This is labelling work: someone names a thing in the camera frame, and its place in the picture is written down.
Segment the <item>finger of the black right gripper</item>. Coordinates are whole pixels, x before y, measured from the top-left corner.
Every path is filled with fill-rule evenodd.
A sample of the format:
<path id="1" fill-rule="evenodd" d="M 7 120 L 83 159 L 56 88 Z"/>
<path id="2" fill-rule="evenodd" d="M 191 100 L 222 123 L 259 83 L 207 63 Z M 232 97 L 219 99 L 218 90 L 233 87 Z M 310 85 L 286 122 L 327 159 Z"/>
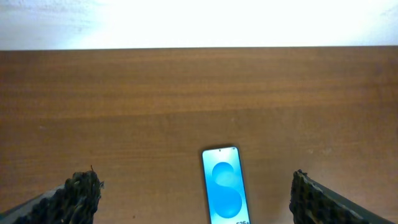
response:
<path id="1" fill-rule="evenodd" d="M 294 172 L 289 209 L 295 224 L 392 224 L 312 180 L 300 169 Z"/>

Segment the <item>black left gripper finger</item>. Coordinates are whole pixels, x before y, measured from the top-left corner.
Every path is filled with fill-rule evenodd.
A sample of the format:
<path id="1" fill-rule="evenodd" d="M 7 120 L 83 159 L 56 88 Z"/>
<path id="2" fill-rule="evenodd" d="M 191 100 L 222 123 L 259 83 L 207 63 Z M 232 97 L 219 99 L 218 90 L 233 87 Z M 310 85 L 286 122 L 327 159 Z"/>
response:
<path id="1" fill-rule="evenodd" d="M 101 190 L 95 171 L 76 172 L 64 184 L 1 214 L 4 224 L 93 224 Z"/>

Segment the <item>blue Galaxy smartphone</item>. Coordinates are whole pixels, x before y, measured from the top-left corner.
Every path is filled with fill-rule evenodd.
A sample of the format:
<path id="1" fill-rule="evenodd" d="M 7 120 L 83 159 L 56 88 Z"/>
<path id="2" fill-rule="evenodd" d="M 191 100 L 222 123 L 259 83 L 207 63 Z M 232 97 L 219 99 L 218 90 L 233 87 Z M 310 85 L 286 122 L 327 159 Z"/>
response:
<path id="1" fill-rule="evenodd" d="M 211 224 L 250 224 L 239 149 L 206 149 L 201 154 Z"/>

